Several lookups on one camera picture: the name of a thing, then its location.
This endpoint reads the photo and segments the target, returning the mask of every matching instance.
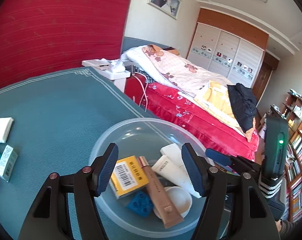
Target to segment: sliding wardrobe door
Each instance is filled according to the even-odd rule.
[[[198,23],[187,60],[208,69],[220,33],[217,28]]]
[[[239,42],[240,38],[222,31],[213,53],[209,71],[227,77],[235,58]]]
[[[259,72],[262,56],[262,49],[241,39],[227,78],[234,84],[242,83],[245,87],[252,87],[255,76]]]

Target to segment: bookshelf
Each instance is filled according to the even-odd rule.
[[[288,96],[286,97],[285,102],[282,103],[283,110],[281,114],[285,116],[285,119],[287,119],[287,121],[300,119],[300,116],[296,112],[294,112],[294,108],[295,106],[302,108],[302,99],[295,95],[292,95],[289,92],[287,94]]]
[[[290,138],[287,150],[292,156],[293,162],[289,167],[285,167],[288,203],[283,218],[297,222],[302,217],[302,121]]]

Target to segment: yellow box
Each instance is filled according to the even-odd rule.
[[[135,156],[116,162],[110,185],[117,199],[125,197],[149,183]]]

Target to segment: white wall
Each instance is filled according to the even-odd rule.
[[[280,109],[289,89],[302,94],[302,49],[295,55],[280,60],[277,70],[273,71],[269,84],[259,102],[257,109],[264,115],[275,104]],[[294,127],[299,124],[296,119]]]
[[[196,0],[182,0],[175,20],[148,0],[131,0],[124,36],[172,46],[185,57],[199,15]]]

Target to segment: tan tube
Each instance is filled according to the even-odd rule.
[[[165,189],[163,188],[156,174],[154,171],[152,171],[146,158],[144,156],[140,156],[138,161],[147,178],[149,179],[149,183],[146,186],[147,191],[162,218],[164,227],[170,228],[184,221],[179,211],[176,209],[171,199],[165,192]]]

